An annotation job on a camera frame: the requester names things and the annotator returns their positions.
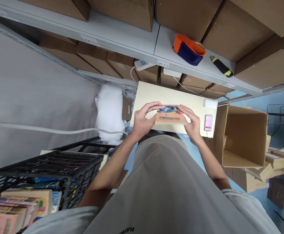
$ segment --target plastic basket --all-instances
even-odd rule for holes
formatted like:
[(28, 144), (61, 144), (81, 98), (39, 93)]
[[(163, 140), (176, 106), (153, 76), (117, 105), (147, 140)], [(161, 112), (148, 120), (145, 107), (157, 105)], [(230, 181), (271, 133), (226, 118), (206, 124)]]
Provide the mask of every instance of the plastic basket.
[(103, 157), (53, 151), (0, 168), (0, 193), (19, 183), (33, 183), (36, 178), (60, 180), (62, 210), (75, 208), (99, 172)]

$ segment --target finger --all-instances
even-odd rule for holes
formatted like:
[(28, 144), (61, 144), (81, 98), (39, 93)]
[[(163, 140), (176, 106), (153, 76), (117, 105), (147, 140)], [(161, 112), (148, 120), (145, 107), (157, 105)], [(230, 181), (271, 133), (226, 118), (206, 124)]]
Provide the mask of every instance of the finger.
[(148, 109), (147, 113), (153, 111), (153, 110), (161, 110), (164, 109), (166, 106), (153, 106), (151, 108)]
[(145, 104), (142, 108), (141, 108), (141, 112), (143, 113), (147, 113), (148, 109), (153, 107), (153, 106), (158, 106), (160, 105), (161, 106), (161, 102), (160, 101), (157, 101), (157, 102), (150, 102), (150, 103), (147, 103)]

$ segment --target book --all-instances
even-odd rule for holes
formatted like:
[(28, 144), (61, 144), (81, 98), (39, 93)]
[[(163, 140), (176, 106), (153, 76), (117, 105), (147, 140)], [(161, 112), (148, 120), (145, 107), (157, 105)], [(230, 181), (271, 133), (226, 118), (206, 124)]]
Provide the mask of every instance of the book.
[(7, 190), (1, 193), (2, 197), (17, 196), (17, 197), (32, 197), (40, 198), (40, 206), (37, 217), (44, 217), (51, 214), (52, 211), (52, 190), (51, 189), (20, 189)]
[(34, 219), (37, 217), (40, 199), (31, 197), (6, 196), (0, 197), (0, 205), (26, 207), (27, 212), (24, 227), (28, 227), (33, 223)]
[(22, 229), (26, 207), (0, 206), (0, 233), (15, 234)]
[(61, 203), (62, 192), (61, 191), (53, 191), (52, 193), (52, 211), (51, 213), (55, 213), (58, 211)]
[(164, 109), (157, 111), (155, 122), (157, 124), (186, 124), (187, 120), (176, 105), (166, 105)]

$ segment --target open cardboard box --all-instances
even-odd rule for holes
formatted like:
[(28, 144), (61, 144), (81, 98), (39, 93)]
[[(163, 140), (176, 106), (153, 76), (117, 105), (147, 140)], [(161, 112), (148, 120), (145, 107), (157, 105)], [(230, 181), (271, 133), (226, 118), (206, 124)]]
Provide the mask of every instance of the open cardboard box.
[(267, 122), (267, 113), (258, 110), (218, 106), (213, 140), (206, 143), (224, 167), (264, 167)]

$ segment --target smartphone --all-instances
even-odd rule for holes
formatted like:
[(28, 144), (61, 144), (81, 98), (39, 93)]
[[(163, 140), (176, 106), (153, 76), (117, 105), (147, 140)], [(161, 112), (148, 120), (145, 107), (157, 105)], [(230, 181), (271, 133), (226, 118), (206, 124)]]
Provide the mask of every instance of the smartphone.
[(212, 126), (213, 126), (213, 116), (212, 115), (206, 115), (205, 131), (211, 131)]

